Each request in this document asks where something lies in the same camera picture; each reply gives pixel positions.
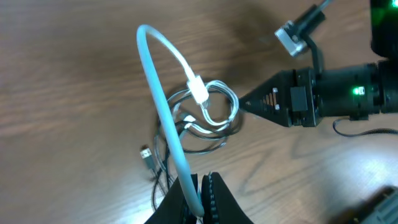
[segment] usb connector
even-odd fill
[[[199,75],[195,76],[195,79],[189,80],[187,86],[198,105],[203,104],[209,98],[209,92]]]
[[[147,168],[151,170],[154,175],[156,175],[156,165],[149,147],[147,145],[142,146],[140,154]]]

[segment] tangled wires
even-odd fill
[[[189,134],[195,138],[212,142],[209,147],[202,150],[183,148],[183,151],[186,154],[208,154],[214,152],[219,148],[224,147],[228,138],[231,135],[239,132],[243,124],[243,114],[239,111],[239,99],[231,89],[229,89],[223,82],[218,80],[206,83],[206,88],[211,95],[222,94],[227,97],[231,113],[226,120],[221,122],[213,121],[208,114],[208,102],[206,102],[205,106],[201,105],[200,107],[202,110],[204,121],[201,121],[200,119],[196,118],[195,115],[193,115],[191,112],[181,108],[181,104],[184,101],[187,101],[193,97],[189,89],[176,91],[175,93],[171,94],[167,99],[181,141],[187,134]],[[154,136],[154,152],[159,169],[156,173],[155,184],[152,189],[151,195],[151,202],[154,210],[157,209],[157,205],[155,203],[157,188],[160,187],[164,195],[167,193],[166,190],[163,190],[165,189],[165,187],[163,187],[160,181],[161,175],[165,174],[165,183],[167,185],[167,190],[170,189],[170,186],[175,181],[174,177],[170,174],[169,171],[169,147],[164,138],[164,135],[160,130],[160,127],[160,119],[159,117],[157,117]],[[161,141],[165,143],[164,157],[161,156],[159,149]]]

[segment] black cable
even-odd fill
[[[167,161],[168,161],[168,159],[169,159],[169,157],[170,157],[170,151],[169,151],[169,147],[167,147],[166,146],[166,148],[167,148],[167,150],[166,150],[166,154],[165,154],[165,159],[163,160],[163,165],[164,166],[166,166],[166,167],[168,167],[168,164],[167,164]],[[154,211],[156,211],[157,210],[157,206],[156,206],[156,188],[157,188],[157,186],[158,185],[160,185],[160,176],[162,175],[162,172],[163,172],[163,170],[162,169],[159,169],[158,171],[157,171],[157,173],[156,173],[156,179],[155,179],[155,184],[154,184],[154,187],[153,187],[153,189],[152,189],[152,198],[151,198],[151,202],[152,202],[152,208],[154,209]],[[170,177],[169,176],[169,171],[168,171],[168,169],[166,168],[166,177]],[[169,187],[169,180],[167,179],[167,184],[168,184],[168,186],[167,186],[167,190],[170,190],[170,187]]]
[[[228,95],[228,93],[226,91],[224,91],[224,89],[219,88],[217,86],[212,87],[211,89],[214,90],[210,90],[209,93],[221,93],[224,94],[230,102],[233,101],[233,99]],[[171,101],[173,98],[175,98],[176,96],[178,96],[179,94],[185,93],[188,90],[180,90],[177,91],[173,94],[171,94],[171,96],[169,97],[168,101]],[[173,102],[170,106],[170,109],[174,108],[177,104],[184,102],[185,100],[189,100],[192,98],[192,95],[187,95],[182,97],[181,99]],[[193,116],[191,112],[184,110],[184,115],[186,116]],[[190,150],[190,149],[185,149],[183,148],[184,153],[186,154],[207,154],[210,152],[214,152],[215,150],[224,147],[226,145],[226,142],[229,138],[229,136],[236,134],[237,132],[240,131],[240,129],[242,128],[243,125],[243,113],[241,111],[238,111],[237,117],[234,119],[234,121],[232,123],[229,124],[229,126],[222,130],[222,131],[218,131],[216,128],[210,126],[209,124],[207,124],[204,121],[200,121],[199,119],[195,118],[195,122],[189,122],[189,121],[177,121],[175,123],[175,126],[177,127],[177,132],[178,135],[181,135],[183,131],[187,131],[189,134],[191,134],[192,136],[199,138],[199,139],[203,139],[203,140],[207,140],[207,141],[214,141],[215,143],[212,144],[211,146],[207,147],[206,149],[202,149],[202,150],[198,150],[198,151],[194,151],[194,150]],[[210,132],[213,133],[212,136],[206,135],[206,134],[200,134],[197,133],[195,131],[192,131],[191,129],[185,129],[185,125],[187,124],[195,124],[199,127],[201,127],[202,129],[206,129],[209,130]],[[162,134],[162,132],[160,131],[160,127],[161,127],[161,123],[160,123],[160,119],[159,116],[156,119],[156,129],[155,129],[155,141],[157,141],[157,139],[161,139],[164,141],[165,143],[165,157],[164,160],[162,161],[164,167],[165,167],[165,181],[167,183],[167,190],[170,190],[170,174],[169,174],[169,157],[170,157],[170,150],[167,144],[167,141],[165,139],[165,136]],[[154,210],[157,210],[157,205],[155,202],[156,199],[156,188],[158,185],[160,185],[160,176],[162,174],[163,170],[159,169],[157,172],[157,177],[155,179],[155,184],[153,186],[152,189],[152,198],[151,198],[151,202],[152,202],[152,207]]]
[[[342,121],[344,119],[337,119],[333,122],[333,130],[335,130],[335,132],[341,136],[344,137],[349,137],[349,138],[353,138],[353,137],[358,137],[358,136],[365,136],[368,134],[396,134],[398,135],[398,130],[395,129],[390,129],[390,128],[377,128],[377,129],[372,129],[369,131],[365,131],[359,134],[345,134],[345,133],[341,133],[337,130],[337,125],[340,121]]]
[[[159,169],[157,171],[157,173],[156,173],[155,184],[154,184],[154,187],[152,189],[152,195],[151,195],[151,198],[150,198],[150,201],[152,202],[152,208],[154,209],[154,211],[157,210],[156,201],[155,201],[155,199],[156,199],[156,187],[159,184],[159,178],[160,178],[161,174],[162,174],[162,169]]]

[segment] white cable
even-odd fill
[[[138,27],[137,46],[139,56],[142,66],[144,67],[145,75],[156,105],[157,113],[159,114],[160,122],[162,123],[172,159],[174,160],[182,192],[191,212],[198,217],[202,217],[204,216],[205,211],[200,199],[198,198],[197,191],[195,190],[190,167],[184,156],[181,142],[178,137],[177,130],[175,129],[172,114],[170,112],[169,104],[167,103],[162,84],[160,83],[155,65],[152,61],[152,57],[150,56],[146,39],[147,34],[150,34],[157,40],[161,41],[161,43],[175,55],[184,68],[188,77],[188,81],[193,81],[197,83],[197,85],[200,85],[200,82],[198,82],[198,79],[194,76],[192,69],[189,67],[182,54],[159,31],[148,25],[141,25]]]
[[[189,91],[189,90],[182,90],[182,91],[178,91],[178,92],[174,93],[172,96],[170,96],[167,99],[167,102],[174,99],[177,95],[185,93],[187,91]],[[172,113],[173,119],[175,119],[176,115],[177,114]],[[156,135],[155,139],[154,139],[154,151],[155,151],[155,158],[156,158],[157,164],[159,165],[159,167],[162,169],[163,172],[166,172],[166,167],[163,165],[163,160],[160,156],[160,151],[159,151],[159,135]],[[175,179],[172,175],[170,175],[170,180],[171,180],[171,182],[175,181]]]
[[[215,80],[205,85],[199,75],[195,76],[195,74],[193,73],[192,69],[190,68],[189,64],[184,59],[182,54],[159,31],[148,25],[139,26],[137,30],[138,52],[141,58],[142,66],[144,67],[147,82],[149,84],[157,112],[159,114],[160,122],[162,123],[162,127],[164,129],[165,137],[170,148],[170,153],[174,160],[175,168],[178,174],[178,179],[180,181],[180,186],[191,212],[197,217],[202,217],[204,216],[205,211],[194,188],[192,178],[190,175],[191,172],[189,164],[184,156],[183,148],[180,139],[178,137],[177,130],[174,125],[174,117],[170,112],[169,104],[167,103],[167,99],[165,97],[162,85],[160,83],[160,80],[158,78],[155,69],[155,65],[152,61],[152,57],[150,56],[146,40],[147,34],[150,34],[153,37],[155,37],[157,40],[159,40],[165,47],[167,47],[170,50],[170,52],[181,63],[181,66],[183,67],[188,79],[187,86],[189,88],[189,91],[186,92],[186,95],[192,94],[196,103],[200,105],[200,108],[202,110],[206,122],[208,122],[210,125],[216,127],[220,126],[220,128],[218,128],[218,130],[220,131],[227,128],[229,123],[233,121],[236,114],[238,113],[239,99],[235,95],[235,93],[230,88],[228,88],[228,86],[225,85],[225,83],[221,81]],[[208,90],[213,86],[223,89],[232,98],[231,114],[227,120],[222,122],[213,121],[210,118],[210,115],[208,114],[207,111],[207,100],[209,97]],[[174,109],[173,113],[178,111],[178,106],[176,106],[177,109]],[[208,132],[208,130],[199,128],[196,125],[192,125],[192,127],[204,133]],[[156,146],[156,148],[157,148],[157,152],[155,152],[156,158],[158,159],[158,162],[160,162],[159,147]],[[159,163],[159,165],[162,169],[165,168],[161,164],[161,162]]]

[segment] green led light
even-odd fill
[[[365,87],[360,86],[353,89],[354,95],[363,96],[365,95]]]

